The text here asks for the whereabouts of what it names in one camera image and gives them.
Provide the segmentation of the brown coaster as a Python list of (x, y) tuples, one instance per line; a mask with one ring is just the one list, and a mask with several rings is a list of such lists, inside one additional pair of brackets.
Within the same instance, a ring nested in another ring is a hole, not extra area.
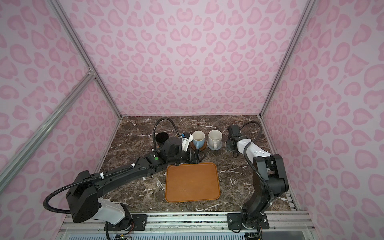
[[(194, 145), (194, 143), (191, 143), (191, 144), (190, 144), (190, 147), (191, 147), (193, 150), (196, 150), (196, 149), (197, 149), (196, 146)], [(204, 143), (204, 145), (203, 145), (201, 148), (199, 148), (199, 150), (200, 150), (200, 151), (204, 151), (206, 148), (207, 148), (207, 143)]]

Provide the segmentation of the white mug purple handle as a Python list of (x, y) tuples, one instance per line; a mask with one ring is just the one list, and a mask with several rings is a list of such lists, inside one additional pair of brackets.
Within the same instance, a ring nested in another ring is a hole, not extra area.
[(222, 138), (223, 134), (220, 131), (210, 131), (208, 135), (208, 147), (213, 151), (220, 150), (222, 147)]

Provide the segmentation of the white mug blue handle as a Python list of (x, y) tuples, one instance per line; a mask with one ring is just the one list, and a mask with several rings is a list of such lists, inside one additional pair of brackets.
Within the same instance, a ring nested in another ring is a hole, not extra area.
[(205, 133), (202, 131), (193, 132), (193, 143), (196, 149), (201, 149), (205, 144)]

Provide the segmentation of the black mug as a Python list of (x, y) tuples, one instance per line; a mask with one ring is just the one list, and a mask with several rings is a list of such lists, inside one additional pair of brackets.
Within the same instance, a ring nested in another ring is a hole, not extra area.
[(169, 134), (166, 132), (161, 132), (155, 135), (155, 143), (162, 147), (164, 143), (169, 139)]

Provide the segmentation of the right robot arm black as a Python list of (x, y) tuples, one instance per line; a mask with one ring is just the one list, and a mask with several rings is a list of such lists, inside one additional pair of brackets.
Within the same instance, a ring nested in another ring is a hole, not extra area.
[(275, 198), (289, 190), (288, 177), (281, 155), (271, 154), (243, 136), (244, 126), (230, 125), (226, 150), (233, 157), (242, 154), (253, 171), (254, 193), (241, 210), (242, 225), (246, 228), (262, 228), (267, 224), (266, 211)]

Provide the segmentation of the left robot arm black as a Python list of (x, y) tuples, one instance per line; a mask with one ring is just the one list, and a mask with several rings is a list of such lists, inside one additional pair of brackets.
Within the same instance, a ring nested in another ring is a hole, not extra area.
[(43, 206), (53, 213), (70, 214), (74, 223), (93, 219), (104, 221), (109, 230), (127, 230), (134, 223), (128, 205), (105, 200), (104, 195), (136, 179), (164, 171), (170, 165), (198, 164), (205, 157), (203, 152), (192, 150), (186, 138), (171, 137), (133, 164), (95, 174), (79, 173), (72, 184), (49, 194)]

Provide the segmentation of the orange serving tray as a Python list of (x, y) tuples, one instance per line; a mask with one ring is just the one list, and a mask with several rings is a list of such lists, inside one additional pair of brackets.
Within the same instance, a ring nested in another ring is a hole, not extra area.
[(217, 200), (221, 195), (217, 166), (214, 163), (169, 166), (165, 200), (169, 203)]

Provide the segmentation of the left diagonal aluminium strut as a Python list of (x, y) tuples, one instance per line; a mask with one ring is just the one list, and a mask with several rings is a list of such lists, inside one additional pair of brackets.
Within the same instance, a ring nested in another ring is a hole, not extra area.
[(69, 108), (77, 101), (80, 95), (94, 79), (94, 71), (89, 71), (82, 81), (73, 88), (66, 98), (57, 106), (50, 116), (34, 132), (31, 138), (19, 148), (19, 151), (11, 158), (10, 162), (1, 171), (1, 193), (13, 181), (17, 174), (26, 165), (36, 150), (42, 145), (48, 135), (61, 121)]

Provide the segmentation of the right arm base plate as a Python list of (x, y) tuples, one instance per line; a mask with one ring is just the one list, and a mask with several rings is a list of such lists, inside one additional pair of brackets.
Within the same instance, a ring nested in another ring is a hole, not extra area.
[[(257, 226), (256, 223), (257, 221), (248, 221), (246, 223), (245, 220), (243, 220), (242, 214), (241, 213), (228, 213), (226, 214), (227, 217), (227, 224), (228, 224), (228, 229), (233, 230), (233, 231), (238, 231), (240, 229), (242, 230), (256, 230)], [(259, 221), (259, 228), (260, 230), (269, 230), (270, 229), (270, 224), (269, 220), (267, 218), (267, 215), (261, 215), (260, 221)]]

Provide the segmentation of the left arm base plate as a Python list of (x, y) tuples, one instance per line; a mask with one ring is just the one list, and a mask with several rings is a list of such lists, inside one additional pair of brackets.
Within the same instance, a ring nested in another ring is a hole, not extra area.
[(120, 232), (120, 231), (144, 231), (147, 225), (148, 215), (133, 214), (124, 217), (119, 223), (113, 225), (106, 223), (104, 230)]

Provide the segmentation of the aluminium front rail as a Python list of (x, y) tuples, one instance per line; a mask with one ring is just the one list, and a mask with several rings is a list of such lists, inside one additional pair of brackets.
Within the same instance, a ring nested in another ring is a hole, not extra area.
[[(110, 231), (120, 240), (256, 240), (258, 230), (228, 229), (228, 213), (237, 212), (165, 212), (134, 213), (148, 215), (144, 231)], [(266, 212), (270, 229), (260, 230), (263, 240), (317, 240), (314, 224), (306, 211)], [(67, 216), (57, 240), (105, 240), (105, 223), (88, 220), (75, 224)]]

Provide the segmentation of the right corner aluminium post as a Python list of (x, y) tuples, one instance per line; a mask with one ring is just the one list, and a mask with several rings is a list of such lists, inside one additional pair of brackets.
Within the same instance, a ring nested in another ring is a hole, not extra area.
[(292, 56), (294, 55), (295, 49), (296, 49), (297, 45), (299, 44), (300, 39), (301, 39), (301, 37), (302, 37), (306, 27), (307, 27), (312, 15), (316, 11), (318, 2), (319, 1), (316, 1), (316, 0), (309, 0), (306, 3), (306, 6), (303, 10), (303, 13), (299, 19), (298, 25), (292, 34), (291, 40), (290, 40), (289, 45), (285, 51), (284, 57), (283, 57), (280, 65), (279, 65), (277, 74), (275, 75), (275, 78), (273, 80), (271, 88), (268, 92), (266, 101), (265, 101), (265, 103), (261, 109), (260, 114), (259, 114), (260, 119), (262, 119), (266, 115), (266, 112), (267, 112), (268, 107), (272, 101), (272, 98), (273, 98), (273, 96), (274, 96), (274, 94), (275, 94), (275, 92), (279, 86), (280, 81), (283, 78), (283, 75), (284, 75), (284, 73), (285, 73), (285, 71), (286, 71), (286, 69), (290, 63)]

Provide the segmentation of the corner aluminium post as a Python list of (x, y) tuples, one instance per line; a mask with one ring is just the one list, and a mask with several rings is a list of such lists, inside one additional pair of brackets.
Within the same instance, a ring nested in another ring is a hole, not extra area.
[(280, 81), (283, 78), (283, 75), (284, 75), (284, 73), (285, 73), (285, 71), (286, 71), (286, 69), (290, 63), (292, 56), (294, 55), (295, 49), (296, 49), (297, 45), (299, 44), (300, 39), (301, 39), (301, 37), (302, 37), (306, 27), (307, 27), (312, 15), (316, 11), (318, 2), (319, 1), (316, 1), (316, 0), (309, 0), (306, 3), (306, 6), (303, 10), (303, 13), (299, 19), (298, 25), (292, 34), (291, 40), (290, 40), (289, 45), (285, 51), (284, 57), (283, 57), (280, 65), (279, 65), (277, 74), (275, 75), (275, 78), (273, 80), (271, 88), (268, 92), (266, 101), (265, 101), (265, 103), (261, 109), (260, 114), (259, 114), (260, 119), (262, 119), (266, 115), (266, 112), (267, 112), (268, 107), (272, 101), (272, 98), (273, 98), (273, 96), (274, 96), (274, 94), (275, 94), (275, 92), (279, 86)]
[(76, 33), (76, 31), (75, 31), (75, 29), (74, 29), (74, 27), (70, 21), (70, 18), (68, 17), (66, 12), (64, 11), (63, 6), (61, 5), (60, 1), (48, 0), (47, 3), (51, 6), (53, 12), (57, 16), (59, 22), (61, 23), (62, 27), (66, 31), (70, 40), (72, 41), (74, 48), (77, 50), (81, 59), (84, 61), (84, 63), (88, 67), (90, 73), (95, 76), (96, 82), (98, 83), (98, 86), (101, 89), (104, 97), (107, 99), (107, 102), (109, 103), (110, 107), (113, 109), (113, 111), (117, 115), (118, 119), (121, 120), (123, 118), (123, 115), (119, 111), (117, 104), (115, 103), (111, 94), (107, 90), (106, 85), (103, 83), (98, 71), (95, 68), (95, 65), (91, 61), (90, 55), (86, 51), (85, 46), (83, 45), (81, 39), (79, 38), (78, 34)]

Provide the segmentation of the left corner aluminium post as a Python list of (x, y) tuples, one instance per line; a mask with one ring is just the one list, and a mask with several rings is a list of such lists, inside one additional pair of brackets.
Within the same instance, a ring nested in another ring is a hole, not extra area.
[(104, 97), (107, 99), (107, 102), (109, 103), (110, 107), (113, 109), (113, 111), (117, 115), (118, 119), (121, 120), (123, 118), (123, 115), (119, 111), (117, 104), (115, 103), (111, 94), (107, 90), (106, 85), (103, 83), (98, 71), (95, 68), (95, 65), (91, 61), (90, 55), (86, 51), (85, 46), (83, 45), (81, 39), (79, 38), (78, 34), (76, 33), (76, 31), (75, 31), (75, 29), (74, 29), (74, 27), (70, 21), (70, 18), (68, 17), (66, 12), (64, 11), (63, 6), (61, 5), (60, 1), (48, 0), (47, 3), (51, 6), (53, 12), (57, 16), (59, 22), (61, 23), (62, 27), (66, 31), (70, 40), (72, 41), (74, 48), (77, 50), (81, 59), (84, 61), (84, 63), (88, 67), (90, 73), (95, 76), (96, 82), (98, 83), (98, 86), (101, 89)]

